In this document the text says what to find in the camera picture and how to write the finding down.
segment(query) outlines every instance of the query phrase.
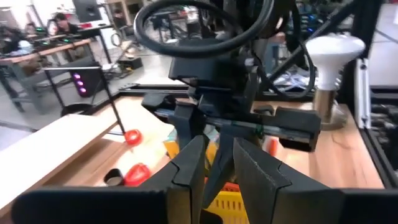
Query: computer desk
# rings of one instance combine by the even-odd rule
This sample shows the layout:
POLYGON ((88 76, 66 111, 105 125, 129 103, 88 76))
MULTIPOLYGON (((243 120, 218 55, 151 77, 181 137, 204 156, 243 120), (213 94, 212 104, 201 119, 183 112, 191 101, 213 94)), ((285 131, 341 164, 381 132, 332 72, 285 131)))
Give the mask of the computer desk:
MULTIPOLYGON (((146 164, 153 174, 160 170, 169 162, 162 142, 167 139, 174 127, 159 121, 146 111, 141 106, 141 101, 140 97, 129 96, 120 97, 116 101, 124 127, 127 130, 139 129, 141 131, 144 139, 140 145, 128 146, 122 136, 103 133, 104 135, 100 138, 98 134, 94 134, 97 139, 92 142, 91 147, 86 148, 73 159, 64 158, 68 160, 68 164, 56 172, 52 170, 52 178, 35 187, 40 185, 103 186, 103 177, 110 169, 119 168, 125 174, 139 162, 146 164)), ((292 108, 300 106, 300 103, 268 103, 273 106, 292 108)), ((254 105, 263 104, 266 102, 255 102, 254 105)), ((110 106, 98 111, 92 117, 103 124, 111 124, 115 121, 110 106)), ((118 132, 120 128, 115 126, 111 131, 118 132)), ((309 154, 279 146, 276 158, 332 188, 384 188, 352 116, 349 116, 348 123, 343 129, 322 131, 314 153, 309 154)))
MULTIPOLYGON (((79 40, 77 42, 74 42, 74 44, 63 44, 58 47, 43 50, 43 51, 29 54, 29 55, 0 59, 0 67, 8 68, 9 71, 11 71, 11 73, 14 74, 14 76, 16 77, 16 80, 21 84, 21 86, 23 88, 23 92, 27 93, 26 96, 21 96, 20 93, 18 93, 11 87, 7 78, 0 75, 0 82, 3 85, 4 89, 6 90, 9 98, 14 103, 14 106, 20 112, 24 112, 24 109, 23 109, 21 103, 33 103, 33 105, 35 106, 36 110, 39 113, 41 113, 41 114, 45 113, 45 109, 43 108, 43 106, 41 104, 39 94, 34 90, 34 86, 36 83, 40 83, 40 82, 46 80, 45 74, 44 74, 44 72, 37 72, 35 75, 28 77, 20 65, 21 62, 28 62, 32 59, 39 57, 39 56, 48 56, 48 55, 55 54, 57 52, 62 52, 62 51, 66 51, 68 49, 72 49, 74 47, 83 46, 85 48, 87 55, 89 55, 88 57, 78 59, 74 62, 70 62, 65 65, 61 65, 61 67, 79 67, 86 62, 90 62, 90 61, 94 60, 94 55, 90 49, 90 42, 91 42, 90 39, 79 40)), ((53 75, 53 77, 55 77, 62 73, 65 73, 65 71, 57 72, 57 74, 54 74, 54 75, 52 74, 52 75, 53 75)))

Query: concrete floor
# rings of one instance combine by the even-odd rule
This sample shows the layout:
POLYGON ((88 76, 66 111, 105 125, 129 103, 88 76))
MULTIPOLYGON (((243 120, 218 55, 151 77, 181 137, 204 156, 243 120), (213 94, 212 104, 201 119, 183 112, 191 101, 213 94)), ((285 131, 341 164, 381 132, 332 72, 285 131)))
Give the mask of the concrete floor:
MULTIPOLYGON (((383 6, 381 16, 377 29, 381 32, 398 39, 398 24, 394 24, 396 19, 397 5, 386 4, 383 6)), ((104 53, 101 53, 101 47, 98 43, 92 44, 92 49, 96 55, 97 60, 101 63, 106 63, 104 53)), ((113 49, 110 51, 112 60, 116 60, 120 54, 120 50, 113 49)), ((398 55, 398 44, 391 42, 387 38, 376 34, 374 36, 374 43, 371 50, 369 72, 371 74, 372 85, 398 85, 398 78, 396 78, 398 71, 398 63, 396 63, 396 55, 398 55)), ((137 56, 142 57, 144 64, 143 68, 135 70, 130 76, 123 79, 114 79, 110 84, 112 92, 116 92, 121 86, 127 83, 141 83, 141 84, 169 84, 178 83, 173 82, 167 78, 170 57, 157 55, 148 50, 139 52, 137 56)), ((90 102, 91 98, 80 98, 73 85, 69 84, 60 88, 60 93, 66 104, 78 102, 90 102)), ((106 98, 104 91, 96 96, 95 101, 100 101, 106 98)), ((24 103, 25 113, 20 113, 15 109, 10 102, 8 96, 0 86, 0 123, 11 123, 20 126, 27 126, 34 129, 40 129, 48 125, 52 121, 59 118, 61 107, 51 92, 47 92, 42 101, 47 110, 45 115, 38 114, 35 108, 28 103, 24 103)), ((0 129, 0 142, 8 139, 5 137, 5 129, 0 129)), ((16 134, 16 138, 23 138, 24 135, 16 134)))

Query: black frame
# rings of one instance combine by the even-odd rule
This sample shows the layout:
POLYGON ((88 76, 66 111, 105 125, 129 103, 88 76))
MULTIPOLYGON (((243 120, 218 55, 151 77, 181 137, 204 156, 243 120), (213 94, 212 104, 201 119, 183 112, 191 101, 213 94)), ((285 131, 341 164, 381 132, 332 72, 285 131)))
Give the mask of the black frame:
MULTIPOLYGON (((360 56, 360 58, 367 58, 369 55, 369 51, 371 48, 371 42, 373 39, 374 31, 376 29, 377 19, 379 16, 379 11, 383 4, 382 0, 353 0, 352 3, 349 3, 349 6, 343 9, 341 15, 338 19, 335 19, 334 24, 340 23, 346 17, 348 17, 352 12, 354 12, 354 22, 351 30, 351 35, 359 37, 366 44, 366 50, 360 56)), ((320 31, 316 31, 314 36, 323 35, 330 31, 330 28, 320 28, 320 31)), ((280 65, 275 71, 276 73, 280 72, 285 68, 289 68, 294 63, 294 58, 296 55, 300 53, 300 50, 296 50, 293 54, 293 57, 286 60, 282 65, 280 65)), ((343 72, 342 85, 338 93, 337 101, 339 103, 344 103, 348 105, 351 114, 355 114, 355 106, 354 106, 354 72, 356 67, 356 61, 353 60, 349 64, 345 66, 343 72)), ((146 93, 167 93, 175 96, 176 98, 186 98, 187 97, 188 86, 186 85, 132 85, 130 88, 126 88, 120 90, 116 94, 109 96, 109 99, 105 99, 94 105, 91 109, 82 112, 81 114, 91 115, 101 110, 109 103, 114 101, 119 97, 124 96, 144 96, 146 93)), ((394 94, 397 92, 395 88, 386 88, 384 86, 373 87, 374 92, 372 93, 372 102, 388 102, 391 104, 398 105, 398 94, 394 94), (393 94, 388 93, 387 95, 380 95, 377 90, 391 90, 393 94)), ((287 94, 294 94, 295 92, 300 90, 290 90, 287 94)), ((307 97, 301 100, 295 100, 297 102, 308 102, 313 98, 313 93, 309 93, 307 97)), ((262 94, 258 94, 256 97, 256 101, 286 101, 284 98, 277 96, 271 92, 264 92, 262 94)), ((398 188, 398 178, 396 173, 392 169, 387 157, 382 150, 382 147, 378 143, 372 131, 364 129, 359 130, 361 133, 361 137, 369 151, 369 154, 373 160, 374 165, 380 175, 380 178, 386 189, 394 189, 398 188)))

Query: yellow plastic crate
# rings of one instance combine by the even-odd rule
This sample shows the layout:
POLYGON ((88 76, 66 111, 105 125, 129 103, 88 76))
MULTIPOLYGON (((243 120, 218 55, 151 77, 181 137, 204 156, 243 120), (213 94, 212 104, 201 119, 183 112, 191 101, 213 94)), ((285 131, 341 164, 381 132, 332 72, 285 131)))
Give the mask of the yellow plastic crate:
POLYGON ((224 224, 249 224, 240 192, 221 191, 206 210, 219 215, 224 224))

